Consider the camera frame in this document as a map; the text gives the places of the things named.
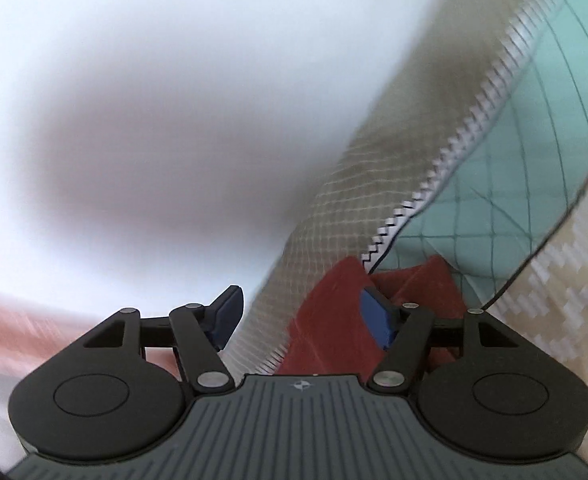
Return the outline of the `dark red long-sleeve sweater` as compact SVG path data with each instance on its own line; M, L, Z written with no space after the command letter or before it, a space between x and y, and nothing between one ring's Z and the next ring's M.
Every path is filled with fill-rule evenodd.
M439 318L462 318L466 311L443 258L370 275L359 260L348 257L323 276L289 323L289 344L277 374L369 378L384 351L361 316L360 294L367 287L376 288L395 306L415 302Z

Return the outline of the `patterned quilt bedspread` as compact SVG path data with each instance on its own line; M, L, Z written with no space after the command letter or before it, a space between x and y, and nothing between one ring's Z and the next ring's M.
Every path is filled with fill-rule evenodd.
M588 385L588 0L444 0L224 351L234 377L277 370L347 256L444 258L468 306Z

